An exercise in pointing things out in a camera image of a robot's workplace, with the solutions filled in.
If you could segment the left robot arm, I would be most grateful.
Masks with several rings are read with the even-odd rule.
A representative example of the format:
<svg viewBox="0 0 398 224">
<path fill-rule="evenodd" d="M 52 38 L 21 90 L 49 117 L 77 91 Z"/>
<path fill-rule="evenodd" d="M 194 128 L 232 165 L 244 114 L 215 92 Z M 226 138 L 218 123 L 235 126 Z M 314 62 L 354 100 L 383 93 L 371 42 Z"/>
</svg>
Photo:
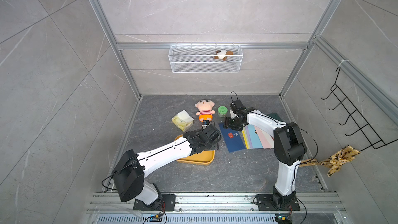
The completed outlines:
<svg viewBox="0 0 398 224">
<path fill-rule="evenodd" d="M 147 206 L 158 206 L 163 196 L 146 177 L 173 161 L 211 150 L 220 140 L 221 132 L 209 125 L 186 132 L 179 139 L 151 151 L 126 151 L 111 174 L 120 201 L 139 200 Z"/>
</svg>

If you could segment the yellow plastic storage tray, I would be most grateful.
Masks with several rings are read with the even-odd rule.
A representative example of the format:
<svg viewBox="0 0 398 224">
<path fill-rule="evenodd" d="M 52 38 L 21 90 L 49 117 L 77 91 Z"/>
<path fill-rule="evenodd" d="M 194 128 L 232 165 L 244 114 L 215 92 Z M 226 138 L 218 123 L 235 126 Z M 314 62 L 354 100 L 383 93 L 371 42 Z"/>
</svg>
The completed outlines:
<svg viewBox="0 0 398 224">
<path fill-rule="evenodd" d="M 208 166 L 210 165 L 215 158 L 214 150 L 206 150 L 198 154 L 191 155 L 186 158 L 178 159 L 177 162 L 185 163 L 185 164 L 193 164 L 199 166 Z"/>
</svg>

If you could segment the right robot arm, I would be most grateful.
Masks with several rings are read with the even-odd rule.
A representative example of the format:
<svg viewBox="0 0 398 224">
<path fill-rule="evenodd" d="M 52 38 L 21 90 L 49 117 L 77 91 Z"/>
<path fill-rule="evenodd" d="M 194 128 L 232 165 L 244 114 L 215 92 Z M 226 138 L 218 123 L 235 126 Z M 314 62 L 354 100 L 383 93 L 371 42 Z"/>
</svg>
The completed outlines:
<svg viewBox="0 0 398 224">
<path fill-rule="evenodd" d="M 231 117 L 225 119 L 227 128 L 242 131 L 245 126 L 251 124 L 273 138 L 274 154 L 279 164 L 272 204 L 276 209 L 294 207 L 297 203 L 297 169 L 307 152 L 299 126 L 294 122 L 278 121 L 255 108 L 246 108 L 241 100 L 232 101 L 230 107 Z"/>
</svg>

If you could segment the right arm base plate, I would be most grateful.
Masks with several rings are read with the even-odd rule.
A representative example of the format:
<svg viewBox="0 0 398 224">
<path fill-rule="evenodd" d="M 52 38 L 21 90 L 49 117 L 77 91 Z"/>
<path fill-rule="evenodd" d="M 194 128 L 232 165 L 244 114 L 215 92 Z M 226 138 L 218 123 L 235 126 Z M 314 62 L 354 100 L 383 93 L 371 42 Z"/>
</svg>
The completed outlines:
<svg viewBox="0 0 398 224">
<path fill-rule="evenodd" d="M 259 211 L 299 211 L 300 205 L 295 194 L 280 196 L 279 194 L 256 195 L 253 203 L 258 206 Z"/>
</svg>

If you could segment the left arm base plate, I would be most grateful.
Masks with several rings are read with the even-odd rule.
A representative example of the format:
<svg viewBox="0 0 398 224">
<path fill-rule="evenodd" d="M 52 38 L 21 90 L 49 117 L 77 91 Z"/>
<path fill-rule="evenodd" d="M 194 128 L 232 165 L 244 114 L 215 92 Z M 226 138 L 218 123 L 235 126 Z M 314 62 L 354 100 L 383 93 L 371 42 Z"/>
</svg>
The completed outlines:
<svg viewBox="0 0 398 224">
<path fill-rule="evenodd" d="M 166 194 L 161 195 L 157 200 L 153 203 L 146 205 L 143 201 L 135 200 L 133 210 L 135 211 L 165 211 L 171 212 L 174 211 L 176 204 L 176 195 L 175 194 Z"/>
</svg>

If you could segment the dark green envelope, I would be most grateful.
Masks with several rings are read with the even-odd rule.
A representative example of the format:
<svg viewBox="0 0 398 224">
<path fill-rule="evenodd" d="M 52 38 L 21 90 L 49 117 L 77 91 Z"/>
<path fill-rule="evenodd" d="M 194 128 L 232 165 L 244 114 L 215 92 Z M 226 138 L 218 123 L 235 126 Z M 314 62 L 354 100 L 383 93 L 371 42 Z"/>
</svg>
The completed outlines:
<svg viewBox="0 0 398 224">
<path fill-rule="evenodd" d="M 280 122 L 280 121 L 283 122 L 282 118 L 277 113 L 270 113 L 270 114 L 268 114 L 268 116 L 277 120 L 278 122 Z"/>
</svg>

